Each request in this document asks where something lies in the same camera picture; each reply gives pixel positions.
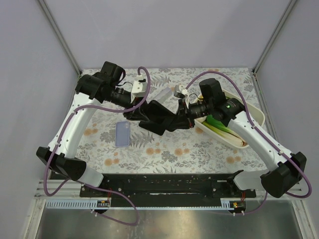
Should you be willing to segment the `lilac phone case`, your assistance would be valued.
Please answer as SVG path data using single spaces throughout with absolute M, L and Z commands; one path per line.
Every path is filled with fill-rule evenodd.
M 130 123 L 122 121 L 116 123 L 115 147 L 128 147 L 130 145 Z

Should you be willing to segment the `black phone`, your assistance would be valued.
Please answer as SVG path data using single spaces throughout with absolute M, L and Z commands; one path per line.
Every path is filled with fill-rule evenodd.
M 152 100 L 146 108 L 148 121 L 140 121 L 139 127 L 162 136 L 165 131 L 173 132 L 175 114 L 161 103 Z

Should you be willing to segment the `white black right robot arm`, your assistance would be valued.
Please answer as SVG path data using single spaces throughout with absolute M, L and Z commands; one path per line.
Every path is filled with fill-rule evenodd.
M 165 117 L 166 130 L 189 129 L 195 119 L 211 115 L 242 137 L 264 161 L 268 172 L 260 176 L 263 188 L 275 198 L 289 194 L 289 190 L 305 178 L 305 155 L 292 153 L 256 125 L 244 100 L 226 98 L 216 79 L 205 79 L 199 87 L 203 100 L 187 104 L 184 98 L 179 99 L 177 112 Z

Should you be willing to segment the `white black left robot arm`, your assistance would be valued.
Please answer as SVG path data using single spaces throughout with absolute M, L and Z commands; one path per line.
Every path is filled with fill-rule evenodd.
M 75 94 L 65 120 L 47 147 L 39 147 L 36 155 L 45 164 L 45 176 L 49 170 L 67 179 L 99 187 L 102 173 L 76 158 L 77 148 L 89 121 L 96 110 L 112 113 L 134 113 L 146 102 L 151 78 L 145 67 L 139 67 L 131 91 L 120 87 L 126 71 L 111 62 L 93 75 L 83 75 L 78 80 Z

